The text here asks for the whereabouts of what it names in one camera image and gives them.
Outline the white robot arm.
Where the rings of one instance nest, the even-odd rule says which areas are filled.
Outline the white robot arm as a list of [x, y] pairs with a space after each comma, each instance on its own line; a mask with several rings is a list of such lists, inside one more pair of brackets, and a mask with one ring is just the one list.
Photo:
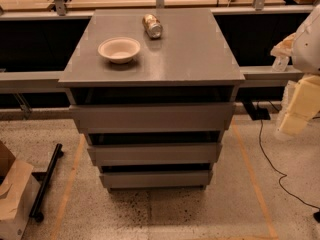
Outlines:
[[282, 59], [291, 58], [293, 67], [304, 74], [297, 83], [288, 82], [277, 119], [276, 136], [291, 139], [320, 111], [320, 5], [270, 54], [276, 58], [276, 66], [284, 65]]

